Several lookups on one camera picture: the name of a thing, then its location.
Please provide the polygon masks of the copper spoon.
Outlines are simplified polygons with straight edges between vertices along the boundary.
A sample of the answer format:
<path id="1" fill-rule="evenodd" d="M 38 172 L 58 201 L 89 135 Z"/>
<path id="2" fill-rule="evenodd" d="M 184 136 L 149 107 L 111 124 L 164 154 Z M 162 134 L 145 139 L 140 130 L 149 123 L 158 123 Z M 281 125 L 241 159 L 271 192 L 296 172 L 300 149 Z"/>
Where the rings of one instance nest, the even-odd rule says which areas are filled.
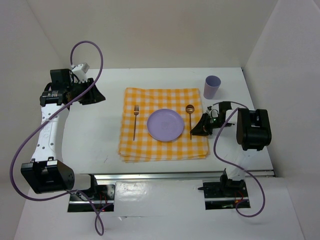
<path id="1" fill-rule="evenodd" d="M 185 111 L 188 113 L 189 115 L 189 135 L 190 135 L 190 140 L 192 140 L 192 113 L 195 111 L 195 107 L 192 104 L 188 104 L 185 107 Z"/>

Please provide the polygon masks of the purple plastic plate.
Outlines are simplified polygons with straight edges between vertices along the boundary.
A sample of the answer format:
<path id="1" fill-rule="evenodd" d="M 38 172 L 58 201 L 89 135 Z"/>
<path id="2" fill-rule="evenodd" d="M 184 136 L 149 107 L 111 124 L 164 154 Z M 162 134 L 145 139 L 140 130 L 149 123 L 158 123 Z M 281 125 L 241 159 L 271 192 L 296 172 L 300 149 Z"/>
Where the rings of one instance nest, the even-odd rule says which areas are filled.
<path id="1" fill-rule="evenodd" d="M 157 141 L 175 141 L 184 131 L 184 120 L 174 110 L 163 108 L 154 111 L 147 119 L 148 133 Z"/>

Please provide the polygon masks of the copper fork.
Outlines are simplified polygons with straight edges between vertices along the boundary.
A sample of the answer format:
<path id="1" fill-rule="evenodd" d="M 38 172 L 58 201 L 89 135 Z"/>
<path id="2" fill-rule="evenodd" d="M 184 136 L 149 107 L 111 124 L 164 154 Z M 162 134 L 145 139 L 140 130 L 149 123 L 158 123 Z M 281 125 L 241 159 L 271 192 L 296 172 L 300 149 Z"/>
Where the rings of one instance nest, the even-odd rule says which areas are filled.
<path id="1" fill-rule="evenodd" d="M 134 128 L 133 128 L 133 141 L 136 138 L 136 126 L 137 126 L 137 116 L 140 113 L 139 105 L 134 106 Z"/>

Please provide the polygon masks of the purple plastic cup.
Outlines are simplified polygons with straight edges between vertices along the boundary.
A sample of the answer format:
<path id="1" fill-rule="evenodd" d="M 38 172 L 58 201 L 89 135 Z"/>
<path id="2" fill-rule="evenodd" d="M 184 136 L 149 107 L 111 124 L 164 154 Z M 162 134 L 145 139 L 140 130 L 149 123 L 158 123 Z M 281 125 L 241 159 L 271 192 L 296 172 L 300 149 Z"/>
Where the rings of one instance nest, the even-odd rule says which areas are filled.
<path id="1" fill-rule="evenodd" d="M 215 75 L 207 76 L 204 83 L 203 96 L 205 99 L 212 99 L 221 85 L 221 79 Z"/>

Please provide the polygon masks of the yellow checkered cloth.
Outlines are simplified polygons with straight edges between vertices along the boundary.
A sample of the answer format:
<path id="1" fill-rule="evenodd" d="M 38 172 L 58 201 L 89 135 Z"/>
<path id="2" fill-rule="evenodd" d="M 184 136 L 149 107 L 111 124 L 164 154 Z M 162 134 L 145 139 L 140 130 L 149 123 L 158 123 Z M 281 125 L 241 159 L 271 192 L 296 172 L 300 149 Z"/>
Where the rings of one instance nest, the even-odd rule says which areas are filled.
<path id="1" fill-rule="evenodd" d="M 207 137 L 190 131 L 203 115 L 197 88 L 124 92 L 118 154 L 126 163 L 204 159 Z"/>

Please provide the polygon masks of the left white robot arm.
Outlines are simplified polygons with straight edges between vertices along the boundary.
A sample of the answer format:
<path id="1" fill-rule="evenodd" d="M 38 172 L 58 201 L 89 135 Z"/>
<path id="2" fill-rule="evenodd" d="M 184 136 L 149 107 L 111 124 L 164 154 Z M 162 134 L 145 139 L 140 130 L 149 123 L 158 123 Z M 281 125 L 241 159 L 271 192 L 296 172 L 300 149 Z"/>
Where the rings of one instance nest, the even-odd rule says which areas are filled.
<path id="1" fill-rule="evenodd" d="M 20 171 L 32 190 L 37 194 L 70 191 L 75 187 L 74 171 L 63 163 L 62 141 L 65 123 L 69 115 L 66 105 L 82 92 L 78 99 L 82 105 L 104 101 L 106 98 L 88 78 L 88 66 L 81 63 L 72 69 L 53 69 L 51 82 L 47 84 L 39 101 L 42 123 L 37 146 L 29 163 L 23 163 Z"/>

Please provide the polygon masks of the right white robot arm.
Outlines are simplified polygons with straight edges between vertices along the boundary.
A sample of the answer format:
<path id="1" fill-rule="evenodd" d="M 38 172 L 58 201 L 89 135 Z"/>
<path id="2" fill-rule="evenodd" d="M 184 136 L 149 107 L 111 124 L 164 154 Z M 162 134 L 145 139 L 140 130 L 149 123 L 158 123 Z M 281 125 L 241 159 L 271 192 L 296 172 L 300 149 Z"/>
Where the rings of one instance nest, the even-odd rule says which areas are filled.
<path id="1" fill-rule="evenodd" d="M 213 154 L 221 162 L 228 164 L 220 177 L 218 190 L 223 196 L 230 196 L 236 188 L 242 188 L 245 174 L 255 153 L 262 151 L 271 143 L 272 133 L 268 111 L 266 109 L 250 110 L 247 106 L 234 101 L 216 103 L 218 110 L 211 105 L 202 114 L 199 122 L 190 130 L 192 136 L 211 136 L 214 129 L 219 129 L 213 144 Z M 225 127 L 233 124 L 229 120 L 233 115 L 236 120 L 236 142 L 241 146 L 234 162 L 218 156 L 218 139 Z"/>

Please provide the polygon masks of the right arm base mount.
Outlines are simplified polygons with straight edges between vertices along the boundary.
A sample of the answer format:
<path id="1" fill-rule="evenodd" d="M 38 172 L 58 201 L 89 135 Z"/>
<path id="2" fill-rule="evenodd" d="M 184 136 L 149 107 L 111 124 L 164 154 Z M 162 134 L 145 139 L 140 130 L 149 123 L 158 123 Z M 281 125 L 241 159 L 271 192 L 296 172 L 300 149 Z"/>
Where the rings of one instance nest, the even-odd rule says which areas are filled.
<path id="1" fill-rule="evenodd" d="M 219 181 L 204 182 L 199 191 L 203 191 L 206 210 L 250 208 L 246 183 L 243 179 L 232 180 L 223 171 Z"/>

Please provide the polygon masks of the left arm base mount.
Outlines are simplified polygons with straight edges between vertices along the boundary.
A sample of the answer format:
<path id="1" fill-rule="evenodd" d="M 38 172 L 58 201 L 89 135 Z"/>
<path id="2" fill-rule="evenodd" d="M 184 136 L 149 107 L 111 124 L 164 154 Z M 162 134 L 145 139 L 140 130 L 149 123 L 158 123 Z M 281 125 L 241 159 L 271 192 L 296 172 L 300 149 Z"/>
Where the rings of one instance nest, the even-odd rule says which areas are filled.
<path id="1" fill-rule="evenodd" d="M 90 189 L 83 190 L 83 192 L 91 200 L 97 211 L 113 212 L 115 208 L 114 200 L 116 193 L 116 183 L 111 182 L 107 184 L 96 184 Z M 93 212 L 89 201 L 81 193 L 70 195 L 67 212 L 68 213 L 86 213 Z"/>

